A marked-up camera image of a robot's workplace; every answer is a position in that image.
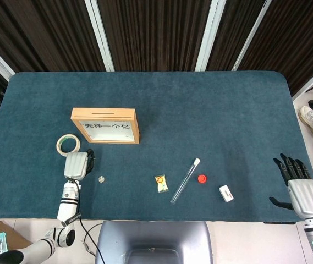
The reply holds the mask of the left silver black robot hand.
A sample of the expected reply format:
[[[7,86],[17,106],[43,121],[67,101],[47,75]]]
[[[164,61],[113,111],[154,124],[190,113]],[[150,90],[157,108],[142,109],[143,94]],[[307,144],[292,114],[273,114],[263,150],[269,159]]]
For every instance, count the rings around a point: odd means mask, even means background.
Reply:
[[[95,153],[92,149],[85,152],[70,152],[66,156],[64,176],[81,181],[92,172],[95,163]]]

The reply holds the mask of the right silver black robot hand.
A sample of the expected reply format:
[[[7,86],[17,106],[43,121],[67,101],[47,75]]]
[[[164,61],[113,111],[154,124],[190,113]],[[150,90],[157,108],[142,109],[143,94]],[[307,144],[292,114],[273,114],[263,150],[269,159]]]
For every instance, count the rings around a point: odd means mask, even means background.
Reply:
[[[313,179],[307,166],[299,159],[280,154],[273,161],[279,168],[290,202],[280,202],[274,197],[269,200],[275,206],[294,211],[301,219],[313,219]]]

